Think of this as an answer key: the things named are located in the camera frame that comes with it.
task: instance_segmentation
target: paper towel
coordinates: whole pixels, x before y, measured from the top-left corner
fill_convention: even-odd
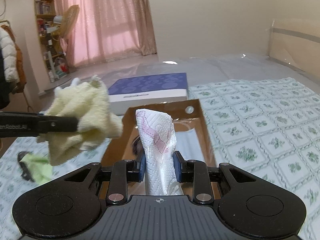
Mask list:
[[[171,116],[138,109],[136,119],[146,154],[146,195],[183,195],[173,166],[172,155],[177,140]]]

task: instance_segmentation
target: white jacket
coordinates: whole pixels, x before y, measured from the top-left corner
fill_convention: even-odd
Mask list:
[[[18,83],[17,50],[10,35],[0,28],[0,48],[4,62],[4,77],[7,82]]]

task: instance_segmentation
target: white face mask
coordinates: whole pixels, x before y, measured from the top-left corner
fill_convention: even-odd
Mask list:
[[[176,138],[176,151],[179,151],[186,161],[192,159],[205,162],[194,128],[189,131],[176,132]]]

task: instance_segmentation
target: fluffy yellow cloth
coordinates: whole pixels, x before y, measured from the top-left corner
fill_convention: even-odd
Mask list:
[[[71,86],[55,89],[55,99],[45,113],[51,116],[76,117],[77,132],[41,134],[38,142],[49,142],[49,162],[60,165],[83,150],[99,146],[105,138],[122,134],[121,119],[109,111],[109,95],[104,83],[94,76],[81,84],[74,79]]]

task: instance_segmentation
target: white patterned bedsheet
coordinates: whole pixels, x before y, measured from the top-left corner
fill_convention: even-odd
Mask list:
[[[320,239],[320,96],[292,78],[229,80],[190,87],[199,98],[217,163],[229,162],[299,196],[307,207],[303,239]],[[100,161],[109,139],[53,168],[54,178]],[[36,187],[21,178],[17,153],[46,155],[47,144],[18,138],[0,159],[0,239],[20,236],[11,209]]]

